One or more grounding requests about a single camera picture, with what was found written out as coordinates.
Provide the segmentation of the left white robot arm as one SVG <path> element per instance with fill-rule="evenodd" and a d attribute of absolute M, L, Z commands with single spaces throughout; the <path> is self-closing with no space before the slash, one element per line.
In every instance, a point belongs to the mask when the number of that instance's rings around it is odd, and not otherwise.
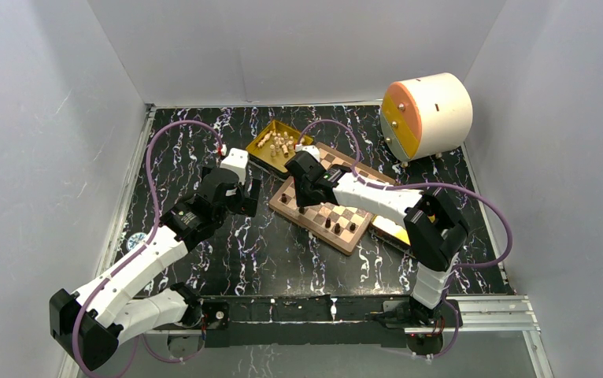
<path fill-rule="evenodd" d="M 228 215 L 256 214 L 261 181 L 246 187 L 244 176 L 241 168 L 204 168 L 196 192 L 166 211 L 134 250 L 74 292 L 51 296 L 50 334 L 88 376 L 142 333 L 165 324 L 202 324 L 204 300 L 184 283 L 144 299 L 135 295 L 212 237 Z"/>

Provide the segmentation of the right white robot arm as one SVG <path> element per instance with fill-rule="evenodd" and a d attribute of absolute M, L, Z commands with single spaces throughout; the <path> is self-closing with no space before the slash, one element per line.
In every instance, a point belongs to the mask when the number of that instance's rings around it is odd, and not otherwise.
<path fill-rule="evenodd" d="M 417 260 L 410 295 L 412 322 L 433 325 L 442 315 L 443 292 L 468 237 L 468 222 L 442 189 L 398 189 L 354 174 L 344 165 L 325 168 L 302 151 L 285 164 L 300 207 L 331 203 L 381 216 L 404 228 Z"/>

